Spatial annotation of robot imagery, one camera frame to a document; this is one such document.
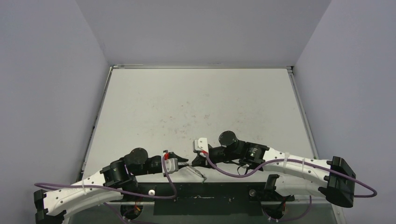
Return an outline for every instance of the red wire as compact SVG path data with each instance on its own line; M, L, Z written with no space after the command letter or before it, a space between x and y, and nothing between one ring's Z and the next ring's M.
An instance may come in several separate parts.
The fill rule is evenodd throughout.
M140 202L142 199L143 199L143 197L140 197L139 199L137 199L137 201L135 201L134 212L135 212L136 209L137 209L137 204L136 204L136 203Z

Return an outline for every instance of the screw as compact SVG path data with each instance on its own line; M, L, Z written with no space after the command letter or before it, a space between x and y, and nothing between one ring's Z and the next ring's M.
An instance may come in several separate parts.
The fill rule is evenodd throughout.
M156 191L154 191L154 190L149 190L149 191L148 191L148 195L154 196L154 195L156 195Z
M250 195L251 197L256 196L256 190L251 189L251 190L249 191L249 195Z

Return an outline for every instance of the black clamp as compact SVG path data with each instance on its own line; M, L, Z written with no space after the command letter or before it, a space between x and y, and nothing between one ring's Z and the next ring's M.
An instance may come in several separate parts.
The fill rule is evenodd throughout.
M35 207L37 209L35 215L36 224L62 224L66 210L63 210L56 216L47 215L48 209L44 208L44 198L47 196L45 192L45 190L34 192Z
M343 158L333 156L333 160L327 161L327 164L330 165L331 170L356 179L356 174ZM344 208L353 207L355 182L333 173L325 176L324 180L327 181L327 187L319 187L318 190L326 196L328 202Z
M279 202L284 199L284 197L276 192L276 180L279 178L278 174L268 175L265 185L250 185L249 186L249 196L250 201L259 202ZM288 201L294 201L294 196L288 198Z

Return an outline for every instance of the white knob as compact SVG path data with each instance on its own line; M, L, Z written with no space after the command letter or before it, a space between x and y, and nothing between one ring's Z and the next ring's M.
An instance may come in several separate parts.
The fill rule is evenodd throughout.
M148 191L148 195L154 196L154 195L156 195L156 191L155 190L149 190Z

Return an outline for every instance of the gray wall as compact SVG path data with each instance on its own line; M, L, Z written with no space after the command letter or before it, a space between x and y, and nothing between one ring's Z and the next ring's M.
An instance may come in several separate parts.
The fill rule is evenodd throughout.
M378 190L344 209L350 224L395 223L395 12L394 0L333 0L295 66L319 156L344 157Z
M75 180L107 72L74 0L0 2L0 223L34 223L33 183Z
M111 64L293 65L330 0L76 0Z

